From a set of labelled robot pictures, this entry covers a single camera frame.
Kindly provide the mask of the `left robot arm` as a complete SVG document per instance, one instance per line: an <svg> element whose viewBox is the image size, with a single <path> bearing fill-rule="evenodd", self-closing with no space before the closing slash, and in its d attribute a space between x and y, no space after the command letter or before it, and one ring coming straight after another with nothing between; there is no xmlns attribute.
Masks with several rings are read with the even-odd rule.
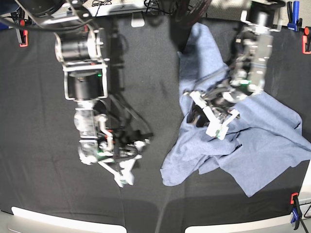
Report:
<svg viewBox="0 0 311 233"><path fill-rule="evenodd" d="M234 115L237 103L263 91L272 53L272 32L279 32L282 26L281 18L274 26L274 17L284 6L283 0L251 1L249 9L242 11L243 26L235 38L236 55L227 76L209 91L189 93L191 97L198 94L199 99L193 101L187 123L195 123L197 127L213 122L224 124L228 116Z"/></svg>

